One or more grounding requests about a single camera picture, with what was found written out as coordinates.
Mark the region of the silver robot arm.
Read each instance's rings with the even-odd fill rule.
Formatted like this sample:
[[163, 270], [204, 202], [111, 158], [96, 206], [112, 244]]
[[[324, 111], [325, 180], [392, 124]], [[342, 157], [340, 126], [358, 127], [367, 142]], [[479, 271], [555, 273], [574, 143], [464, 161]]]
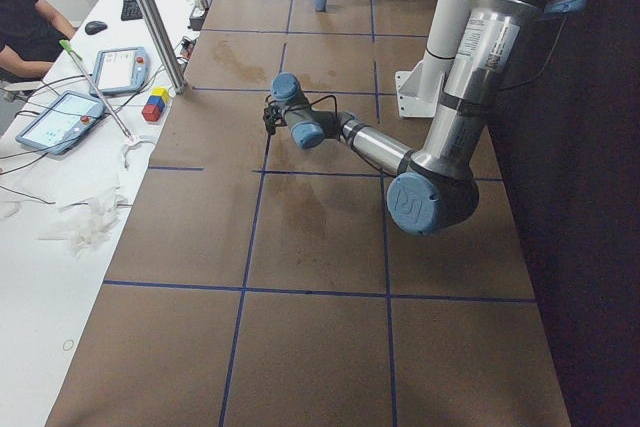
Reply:
[[543, 17], [584, 8], [587, 0], [438, 0], [424, 56], [396, 75], [399, 111], [431, 119], [424, 145], [412, 149], [354, 115], [320, 111], [291, 73], [278, 74], [265, 100], [269, 134], [280, 127], [311, 149], [345, 143], [392, 176], [386, 202], [394, 222], [414, 235], [461, 223], [475, 211], [470, 161], [523, 29]]

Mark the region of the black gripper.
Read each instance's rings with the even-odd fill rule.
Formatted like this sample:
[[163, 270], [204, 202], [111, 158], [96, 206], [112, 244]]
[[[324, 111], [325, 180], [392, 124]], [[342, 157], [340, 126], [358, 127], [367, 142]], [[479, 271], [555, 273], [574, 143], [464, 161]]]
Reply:
[[285, 119], [280, 105], [269, 101], [263, 110], [263, 122], [268, 135], [275, 135], [276, 129], [285, 126]]

